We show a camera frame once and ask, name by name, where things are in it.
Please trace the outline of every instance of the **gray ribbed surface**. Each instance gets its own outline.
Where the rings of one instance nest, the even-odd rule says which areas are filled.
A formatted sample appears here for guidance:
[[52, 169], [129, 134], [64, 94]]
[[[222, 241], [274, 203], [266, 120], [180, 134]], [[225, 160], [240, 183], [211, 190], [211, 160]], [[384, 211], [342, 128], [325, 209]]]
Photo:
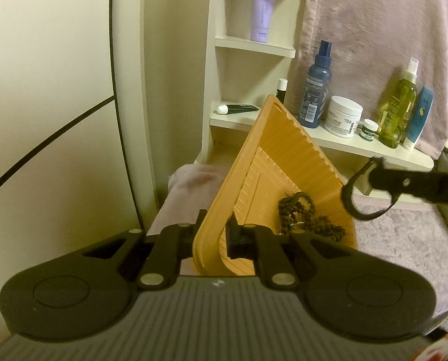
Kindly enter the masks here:
[[316, 324], [295, 295], [266, 289], [257, 277], [179, 277], [170, 289], [142, 293], [120, 322], [90, 338], [55, 344], [13, 335], [0, 361], [408, 361], [427, 345], [341, 338]]

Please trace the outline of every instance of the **white cap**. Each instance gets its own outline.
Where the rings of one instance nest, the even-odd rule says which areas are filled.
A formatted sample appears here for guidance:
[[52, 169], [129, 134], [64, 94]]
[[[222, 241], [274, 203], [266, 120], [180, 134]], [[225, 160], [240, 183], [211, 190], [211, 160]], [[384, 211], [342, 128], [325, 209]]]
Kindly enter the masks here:
[[280, 91], [287, 90], [287, 80], [286, 79], [279, 79], [277, 82], [277, 89]]
[[416, 79], [418, 78], [418, 66], [419, 61], [411, 57], [407, 70], [404, 72], [404, 78], [413, 84], [416, 83]]
[[361, 117], [362, 106], [355, 101], [342, 96], [332, 96], [329, 108], [334, 108], [344, 114]]
[[269, 29], [251, 28], [251, 41], [267, 43]]
[[409, 138], [404, 138], [403, 147], [407, 150], [413, 150], [415, 145], [416, 143], [412, 142]]
[[375, 123], [372, 119], [365, 119], [363, 122], [362, 122], [362, 125], [365, 127], [365, 128], [367, 128], [367, 129], [369, 129], [370, 131], [373, 131], [373, 132], [377, 132], [377, 129], [378, 129], [378, 124], [377, 123]]
[[228, 111], [229, 107], [227, 107], [227, 105], [225, 104], [221, 104], [220, 106], [217, 107], [216, 113], [219, 115], [225, 115], [227, 114]]

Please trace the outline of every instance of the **purple tube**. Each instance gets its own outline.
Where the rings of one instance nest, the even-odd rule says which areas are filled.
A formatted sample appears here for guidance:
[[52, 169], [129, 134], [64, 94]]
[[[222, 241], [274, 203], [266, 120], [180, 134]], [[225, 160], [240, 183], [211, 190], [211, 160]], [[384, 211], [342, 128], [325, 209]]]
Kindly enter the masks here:
[[270, 17], [274, 0], [254, 0], [251, 24], [251, 41], [266, 43], [269, 37]]

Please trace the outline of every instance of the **orange plastic basket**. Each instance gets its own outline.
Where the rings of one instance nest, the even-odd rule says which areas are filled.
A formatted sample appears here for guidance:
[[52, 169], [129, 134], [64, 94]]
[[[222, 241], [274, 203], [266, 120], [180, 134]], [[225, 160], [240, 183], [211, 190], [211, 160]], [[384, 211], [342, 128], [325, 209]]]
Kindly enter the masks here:
[[307, 192], [316, 215], [346, 229], [342, 244], [355, 248], [352, 217], [341, 203], [344, 181], [320, 148], [278, 99], [269, 95], [256, 123], [217, 193], [193, 244], [201, 275], [253, 275], [247, 259], [229, 259], [225, 224], [235, 212], [239, 224], [265, 225], [279, 233], [278, 201]]

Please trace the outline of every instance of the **green oil bottle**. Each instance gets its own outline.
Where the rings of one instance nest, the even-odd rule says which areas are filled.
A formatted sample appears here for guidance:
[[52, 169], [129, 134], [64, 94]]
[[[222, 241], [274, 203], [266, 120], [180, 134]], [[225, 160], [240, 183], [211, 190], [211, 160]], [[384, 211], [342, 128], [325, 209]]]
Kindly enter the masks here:
[[398, 82], [391, 96], [382, 108], [379, 140], [389, 148], [397, 148], [403, 137], [416, 100], [416, 79], [419, 61], [411, 58], [404, 78]]

